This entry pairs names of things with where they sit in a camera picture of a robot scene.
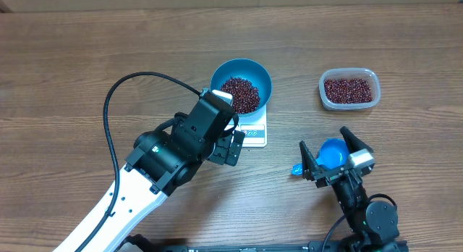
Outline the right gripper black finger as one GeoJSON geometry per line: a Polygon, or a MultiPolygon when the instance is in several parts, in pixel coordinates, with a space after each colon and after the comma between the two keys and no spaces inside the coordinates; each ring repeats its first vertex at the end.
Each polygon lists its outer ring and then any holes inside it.
{"type": "Polygon", "coordinates": [[[300,152],[302,157],[302,177],[306,180],[315,181],[315,176],[321,173],[321,168],[303,140],[300,141],[300,152]]]}
{"type": "Polygon", "coordinates": [[[357,136],[352,133],[348,127],[343,126],[340,128],[339,132],[344,138],[344,141],[347,145],[348,151],[353,154],[357,151],[361,151],[362,149],[366,149],[371,154],[374,153],[374,150],[365,142],[360,140],[357,136]]]}

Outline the blue plastic scoop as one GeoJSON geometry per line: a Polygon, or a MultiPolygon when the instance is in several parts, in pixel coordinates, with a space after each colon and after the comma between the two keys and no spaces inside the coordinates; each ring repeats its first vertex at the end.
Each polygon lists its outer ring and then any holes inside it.
{"type": "MultiPolygon", "coordinates": [[[[318,156],[314,157],[320,168],[330,170],[344,166],[349,151],[344,140],[328,139],[319,149],[318,156]]],[[[302,176],[302,162],[292,167],[294,176],[302,176]]]]}

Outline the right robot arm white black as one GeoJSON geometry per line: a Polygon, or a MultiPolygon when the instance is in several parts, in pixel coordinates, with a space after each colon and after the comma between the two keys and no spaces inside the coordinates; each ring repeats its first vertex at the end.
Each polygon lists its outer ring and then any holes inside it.
{"type": "Polygon", "coordinates": [[[327,232],[324,240],[310,241],[311,251],[407,251],[399,245],[398,206],[388,195],[368,196],[362,178],[373,171],[374,150],[347,127],[339,130],[347,147],[342,165],[330,168],[315,158],[304,141],[299,147],[302,177],[317,188],[332,187],[343,215],[327,232]]]}

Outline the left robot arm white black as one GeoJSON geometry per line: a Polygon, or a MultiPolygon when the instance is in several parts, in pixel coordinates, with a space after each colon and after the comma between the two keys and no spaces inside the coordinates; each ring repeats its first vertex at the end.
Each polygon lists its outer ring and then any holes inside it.
{"type": "Polygon", "coordinates": [[[234,166],[244,133],[229,93],[204,89],[189,114],[145,132],[102,199],[57,247],[58,251],[115,251],[149,213],[189,182],[206,160],[234,166]]]}

